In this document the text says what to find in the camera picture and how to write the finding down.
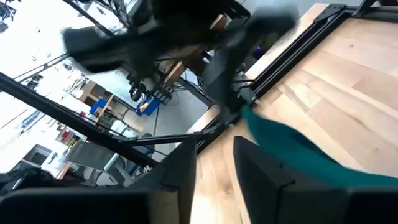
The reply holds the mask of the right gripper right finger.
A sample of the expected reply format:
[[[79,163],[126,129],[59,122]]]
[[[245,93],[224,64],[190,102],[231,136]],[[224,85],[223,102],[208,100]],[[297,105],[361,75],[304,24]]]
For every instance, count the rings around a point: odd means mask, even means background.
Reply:
[[[349,195],[288,166],[242,136],[236,174],[252,224],[343,224]]]

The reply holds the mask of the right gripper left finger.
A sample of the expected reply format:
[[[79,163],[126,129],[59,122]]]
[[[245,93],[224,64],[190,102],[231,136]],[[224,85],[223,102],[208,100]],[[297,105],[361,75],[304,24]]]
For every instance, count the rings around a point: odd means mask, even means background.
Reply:
[[[196,139],[184,140],[129,189],[134,202],[132,224],[189,224],[196,178]]]

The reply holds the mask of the teal microfiber towel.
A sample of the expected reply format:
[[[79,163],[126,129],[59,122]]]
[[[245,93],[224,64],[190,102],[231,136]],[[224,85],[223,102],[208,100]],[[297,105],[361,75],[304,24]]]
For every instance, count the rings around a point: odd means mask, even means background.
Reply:
[[[398,187],[398,178],[339,164],[300,131],[286,124],[263,118],[248,106],[241,112],[251,136],[263,151],[310,177],[336,187]]]

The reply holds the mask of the wooden shelf unit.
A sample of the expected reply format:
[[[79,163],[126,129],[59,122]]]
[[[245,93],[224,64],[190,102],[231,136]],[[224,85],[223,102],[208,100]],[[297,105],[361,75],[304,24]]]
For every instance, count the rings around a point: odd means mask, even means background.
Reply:
[[[104,108],[98,108],[96,113],[93,114],[95,118],[102,117],[106,112],[111,112],[114,108],[114,94],[107,91],[101,85],[89,80],[77,91],[76,98],[81,102],[88,105],[91,109],[94,102],[98,101],[100,98],[106,100],[106,105]]]

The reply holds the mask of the blue box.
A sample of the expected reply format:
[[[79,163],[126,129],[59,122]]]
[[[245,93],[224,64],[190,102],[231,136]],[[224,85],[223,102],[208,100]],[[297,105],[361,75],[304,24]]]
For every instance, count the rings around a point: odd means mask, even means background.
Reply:
[[[98,101],[94,102],[93,106],[91,107],[89,114],[95,114],[98,108],[104,108],[106,105],[106,100],[100,98]]]

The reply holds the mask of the blue plastic bin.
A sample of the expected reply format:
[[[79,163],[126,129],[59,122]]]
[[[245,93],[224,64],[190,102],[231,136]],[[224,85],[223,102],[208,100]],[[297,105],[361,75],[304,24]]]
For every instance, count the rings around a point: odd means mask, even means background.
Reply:
[[[138,116],[150,116],[159,105],[160,101],[158,98],[147,97],[138,104],[136,114]]]

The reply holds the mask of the black diagonal frame strut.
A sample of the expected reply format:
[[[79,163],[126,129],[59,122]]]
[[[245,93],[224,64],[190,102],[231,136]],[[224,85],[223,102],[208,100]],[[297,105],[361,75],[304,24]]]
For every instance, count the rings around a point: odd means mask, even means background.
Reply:
[[[66,124],[72,129],[88,137],[101,146],[118,153],[119,155],[135,162],[144,167],[154,167],[158,164],[157,161],[145,156],[143,153],[128,147],[123,146],[118,140],[113,139],[105,133],[99,131],[96,126],[81,119],[74,111],[65,108],[58,103],[26,88],[20,83],[14,81],[12,78],[0,72],[0,90],[14,96],[18,100],[38,109],[39,111],[51,116],[57,121]]]

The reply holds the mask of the black aluminium table frame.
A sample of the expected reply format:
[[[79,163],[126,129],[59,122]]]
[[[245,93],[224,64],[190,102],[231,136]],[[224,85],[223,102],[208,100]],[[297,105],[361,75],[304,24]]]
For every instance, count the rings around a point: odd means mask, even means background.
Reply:
[[[239,112],[243,106],[252,106],[256,99],[267,93],[346,19],[398,23],[398,0],[395,0],[395,4],[390,0],[382,0],[379,2],[379,7],[374,7],[373,4],[377,1],[363,0],[359,6],[327,5],[284,51],[258,73],[255,79],[238,80],[237,82],[241,85],[236,90],[231,90],[229,94],[231,105],[220,105],[218,115],[215,114],[216,108],[212,106],[210,113],[213,113],[213,119],[203,129],[169,137],[164,143],[175,143],[179,146],[181,142],[191,139],[197,151],[202,152],[225,131],[229,124],[240,119]]]

